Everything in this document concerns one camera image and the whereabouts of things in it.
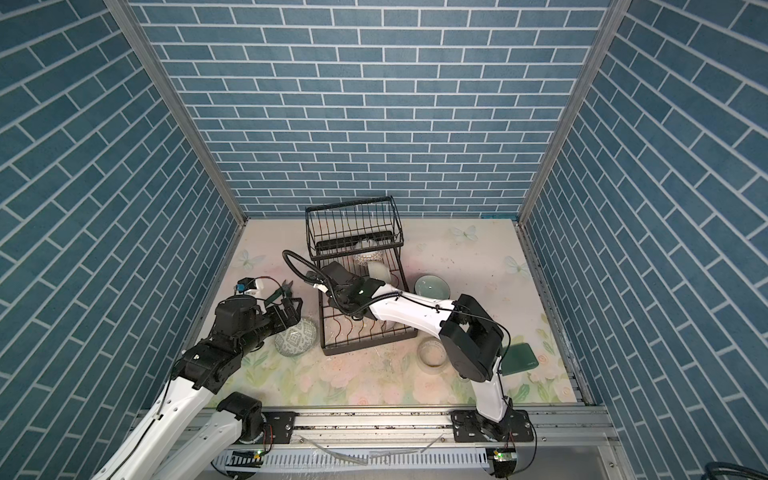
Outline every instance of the floral tablecloth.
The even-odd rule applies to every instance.
[[[575,402],[571,383],[552,338],[522,248],[510,220],[403,219],[402,264],[409,285],[421,275],[444,279],[452,298],[472,295],[512,334],[528,342],[539,367],[506,376],[505,391],[515,403]],[[303,220],[250,220],[217,294],[231,295],[244,276],[270,275],[294,280],[293,294],[304,299],[303,315],[318,321],[317,292],[298,280],[280,253],[306,252]],[[214,320],[209,312],[201,336]],[[319,342],[307,353],[280,355],[273,338],[243,359],[211,406],[233,391],[258,398],[265,406],[456,405],[473,403],[472,387],[448,365],[439,374],[419,368],[416,347],[424,333],[336,356],[324,356]]]

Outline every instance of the blue brick wall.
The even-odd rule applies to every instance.
[[[639,478],[768,469],[767,25],[634,0],[527,227]]]
[[[250,216],[477,217],[518,211],[608,0],[256,3],[132,2]]]
[[[101,0],[0,3],[0,477],[90,478],[233,219]]]

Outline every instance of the gray patterned bowl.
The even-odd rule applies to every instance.
[[[317,340],[317,326],[305,316],[284,332],[275,335],[275,348],[282,356],[298,356],[311,349]]]

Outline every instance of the robotic arm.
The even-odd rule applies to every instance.
[[[283,259],[299,278],[324,291],[332,306],[353,319],[392,320],[439,338],[453,368],[471,381],[482,431],[498,441],[506,438],[514,411],[508,408],[499,373],[504,327],[477,300],[463,294],[457,300],[414,295],[381,280],[354,275],[338,262],[319,268],[290,250],[283,251]],[[310,271],[302,274],[292,259]]]
[[[219,302],[210,335],[176,361],[160,398],[94,480],[188,480],[238,439],[244,443],[263,440],[266,423],[261,402],[235,392],[220,402],[210,422],[157,470],[190,421],[240,368],[243,356],[260,348],[268,336],[299,322],[301,299],[292,298],[280,287],[282,302],[270,304],[267,299],[262,309],[256,298],[242,294],[255,289],[256,279],[242,279],[236,287],[241,294]]]

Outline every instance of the dish rack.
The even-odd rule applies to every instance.
[[[369,242],[359,245],[364,240],[374,240],[376,245],[364,247]],[[349,272],[366,276],[366,267],[359,265],[354,256],[381,251],[381,261],[389,268],[392,285],[408,292],[400,261],[402,245],[402,225],[392,197],[352,200],[306,209],[306,247],[310,259],[320,268],[336,261]],[[416,329],[401,323],[370,318],[352,320],[330,306],[323,292],[318,292],[318,299],[320,347],[328,356],[410,339],[417,334]]]

